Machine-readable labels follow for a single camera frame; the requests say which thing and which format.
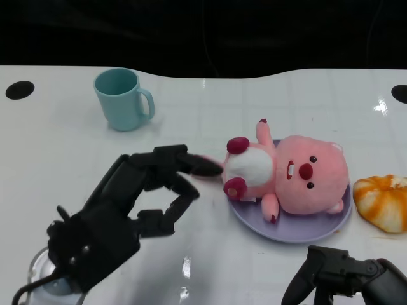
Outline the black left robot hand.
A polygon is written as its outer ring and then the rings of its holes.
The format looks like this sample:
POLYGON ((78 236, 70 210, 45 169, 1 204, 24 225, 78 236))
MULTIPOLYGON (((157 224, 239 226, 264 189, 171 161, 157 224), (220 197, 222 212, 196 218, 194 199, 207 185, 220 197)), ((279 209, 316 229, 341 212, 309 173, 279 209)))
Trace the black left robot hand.
POLYGON ((47 229, 48 256, 61 276, 88 292, 139 251, 140 238, 174 234, 174 224, 200 195, 183 173, 218 177, 222 172, 221 165, 188 153, 184 144, 121 155, 78 213, 57 208, 62 220, 47 229), (143 191, 162 187, 178 195, 166 211, 128 216, 143 191))

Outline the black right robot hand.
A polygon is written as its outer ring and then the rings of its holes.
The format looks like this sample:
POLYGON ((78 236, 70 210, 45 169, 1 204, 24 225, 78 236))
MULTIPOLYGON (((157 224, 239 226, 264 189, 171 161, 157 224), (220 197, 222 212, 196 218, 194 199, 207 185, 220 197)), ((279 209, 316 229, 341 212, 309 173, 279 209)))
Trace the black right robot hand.
POLYGON ((359 261, 347 250, 310 245, 282 304, 301 304, 312 291, 314 304, 332 304, 335 295, 359 292, 365 304, 406 304, 406 276, 386 259, 359 261))

